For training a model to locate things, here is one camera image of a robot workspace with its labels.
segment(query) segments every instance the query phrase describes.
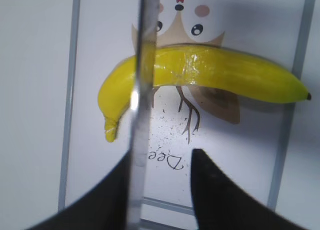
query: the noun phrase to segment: white wall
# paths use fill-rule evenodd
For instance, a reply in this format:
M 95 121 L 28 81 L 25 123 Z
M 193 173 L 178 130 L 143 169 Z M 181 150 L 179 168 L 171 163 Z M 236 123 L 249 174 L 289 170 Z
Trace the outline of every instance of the white wall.
M 0 0 L 0 229 L 58 209 L 73 0 Z
M 276 211 L 320 229 L 320 0 L 316 0 L 302 72 L 312 100 L 296 105 Z

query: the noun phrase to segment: scissor blade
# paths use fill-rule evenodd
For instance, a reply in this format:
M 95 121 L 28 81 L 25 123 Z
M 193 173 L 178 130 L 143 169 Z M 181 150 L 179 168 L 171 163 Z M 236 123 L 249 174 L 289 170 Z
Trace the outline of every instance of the scissor blade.
M 149 146 L 151 99 L 160 0 L 140 0 L 136 49 L 136 78 L 131 94 L 130 172 L 126 229 L 138 229 L 144 197 Z

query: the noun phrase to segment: cartoon bird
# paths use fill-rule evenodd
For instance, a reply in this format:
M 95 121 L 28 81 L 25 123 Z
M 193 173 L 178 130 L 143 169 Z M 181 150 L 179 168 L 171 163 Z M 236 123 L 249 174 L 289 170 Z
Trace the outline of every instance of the cartoon bird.
M 176 11 L 176 15 L 171 26 L 162 34 L 157 37 L 157 47 L 163 47 L 173 44 L 181 44 L 181 43 L 198 43 L 191 39 L 184 29 L 184 25 L 182 23 L 182 12 L 184 10 L 184 1 L 185 0 L 176 0 L 176 5 L 174 6 L 174 10 Z M 164 10 L 162 4 L 160 4 L 160 13 Z M 194 13 L 197 17 L 206 17 L 210 13 L 210 9 L 208 6 L 199 5 L 195 8 Z M 163 23 L 158 21 L 157 23 L 157 31 L 160 32 L 163 28 Z M 199 36 L 205 29 L 202 24 L 196 24 L 191 29 L 189 29 L 194 36 Z M 132 25 L 131 27 L 132 33 L 132 43 L 134 49 L 136 49 L 137 45 L 137 29 Z M 220 47 L 222 45 L 225 33 L 223 32 L 218 37 L 212 39 L 211 41 L 204 42 L 201 44 L 212 45 L 216 47 Z M 198 109 L 184 96 L 181 86 L 176 87 L 179 95 L 180 95 L 180 104 L 178 111 L 180 112 L 182 108 L 183 102 L 189 108 L 189 117 L 187 121 L 187 125 L 185 132 L 188 132 L 188 136 L 190 136 L 190 123 L 192 110 L 195 111 L 197 115 L 197 122 L 193 131 L 198 130 L 200 124 L 200 113 Z M 203 108 L 205 111 L 209 112 L 215 117 L 218 117 L 222 120 L 225 120 L 231 124 L 238 124 L 240 122 L 240 110 L 239 110 L 239 102 L 236 94 L 232 92 L 228 92 L 221 89 L 216 88 L 208 88 L 208 87 L 200 87 L 200 86 L 188 86 L 193 98 L 195 101 Z M 154 88 L 153 94 L 156 93 L 158 88 Z

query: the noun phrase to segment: cartoon eye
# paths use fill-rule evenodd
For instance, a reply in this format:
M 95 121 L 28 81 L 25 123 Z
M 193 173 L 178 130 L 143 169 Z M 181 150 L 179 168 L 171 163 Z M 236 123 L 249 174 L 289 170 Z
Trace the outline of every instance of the cartoon eye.
M 162 29 L 162 22 L 161 21 L 158 21 L 158 25 L 157 25 L 157 27 L 156 27 L 156 31 L 158 32 L 158 31 L 160 31 L 161 29 Z
M 197 24 L 192 27 L 191 34 L 193 34 L 194 36 L 198 36 L 202 33 L 202 31 L 204 31 L 204 27 L 201 24 Z

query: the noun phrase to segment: banana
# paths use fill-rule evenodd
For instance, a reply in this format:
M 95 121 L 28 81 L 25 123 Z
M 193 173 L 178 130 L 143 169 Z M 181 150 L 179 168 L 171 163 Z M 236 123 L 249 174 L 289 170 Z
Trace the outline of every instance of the banana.
M 118 64 L 98 94 L 109 142 L 115 140 L 119 119 L 129 107 L 135 63 L 132 56 Z M 311 99 L 303 83 L 282 66 L 261 57 L 195 44 L 158 48 L 153 85 L 212 87 L 272 103 Z

